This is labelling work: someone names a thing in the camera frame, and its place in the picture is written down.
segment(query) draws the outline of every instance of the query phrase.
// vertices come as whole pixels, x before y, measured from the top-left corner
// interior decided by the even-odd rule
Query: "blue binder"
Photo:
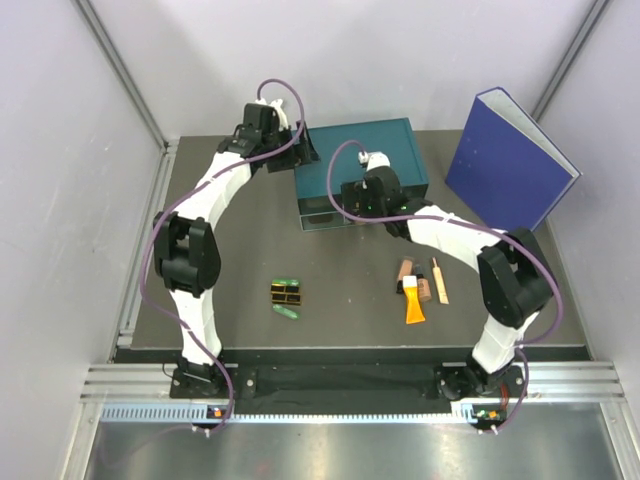
[[[502,88],[471,107],[446,183],[488,226],[535,229],[581,173]]]

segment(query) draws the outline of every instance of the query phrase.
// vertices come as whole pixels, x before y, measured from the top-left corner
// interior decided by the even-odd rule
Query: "gray table surface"
[[[167,425],[100,423],[111,462]],[[504,434],[466,425],[230,424],[208,441],[189,428],[156,438],[122,467],[97,455],[87,480],[618,480],[622,473],[597,404],[524,405]]]
[[[479,219],[445,185],[444,177],[460,131],[417,132],[427,164],[427,198],[470,221]],[[209,166],[221,137],[183,137],[167,193],[167,204],[193,188]],[[356,161],[345,154],[342,161]],[[262,169],[231,202],[215,231],[222,272],[214,289],[218,334],[224,347],[466,346],[477,342],[487,318],[478,275],[461,262],[420,245],[391,237],[381,225],[303,232],[292,172]],[[559,281],[567,303],[563,324],[547,340],[553,345],[584,345],[578,313],[553,239],[546,225],[536,237]],[[405,324],[405,298],[394,293],[400,259],[409,255],[424,266],[436,256],[443,271],[449,305],[423,305],[427,321]],[[435,293],[430,269],[425,269]],[[301,281],[300,319],[271,309],[274,277]],[[149,291],[175,311],[155,274]],[[556,307],[550,302],[529,329],[542,333]],[[179,327],[143,305],[132,348],[181,348]]]

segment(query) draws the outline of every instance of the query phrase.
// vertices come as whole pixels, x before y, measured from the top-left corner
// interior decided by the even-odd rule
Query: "green object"
[[[272,285],[286,285],[287,287],[299,287],[300,280],[296,280],[295,278],[274,278]]]
[[[284,315],[285,317],[289,317],[292,320],[297,320],[300,317],[296,312],[294,312],[293,310],[289,310],[282,305],[274,305],[273,311],[279,313],[280,315]]]

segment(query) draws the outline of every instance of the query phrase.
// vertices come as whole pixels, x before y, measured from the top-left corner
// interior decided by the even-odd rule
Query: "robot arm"
[[[268,162],[243,163],[273,152],[293,138],[282,100],[269,105],[263,99],[247,104],[243,123],[220,144],[196,189],[206,185],[166,218],[154,242],[156,273],[170,290],[178,316],[190,327],[182,328],[182,367],[190,376],[209,381],[213,375],[211,359],[191,334],[216,357],[222,349],[213,313],[213,286],[221,269],[213,231],[233,196],[265,163],[269,172],[278,172],[318,161],[306,126],[298,123],[297,128],[302,132],[291,148],[270,155]]]
[[[466,384],[461,384],[459,378],[445,378],[440,387],[450,400],[459,400],[472,392],[492,391],[513,362],[516,345],[551,298],[549,285],[528,259],[495,235],[450,223],[463,220],[422,198],[408,198],[384,154],[361,153],[359,161],[366,168],[362,182],[342,186],[343,198],[351,199],[351,205],[345,205],[346,210],[363,217],[415,214],[443,218],[440,223],[416,218],[388,222],[385,227],[393,236],[440,250],[479,273],[489,317],[467,359],[463,381]],[[549,270],[529,230],[520,228],[506,235]]]

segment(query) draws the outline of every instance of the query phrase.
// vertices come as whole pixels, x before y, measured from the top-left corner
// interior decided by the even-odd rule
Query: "white wall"
[[[584,172],[552,214],[591,348],[640,424],[640,3],[612,2],[542,120]]]
[[[72,2],[0,3],[0,467],[60,468],[159,150]]]
[[[176,138],[230,133],[271,76],[297,87],[312,126],[409,116],[462,128],[496,85],[531,109],[591,0],[93,3]]]

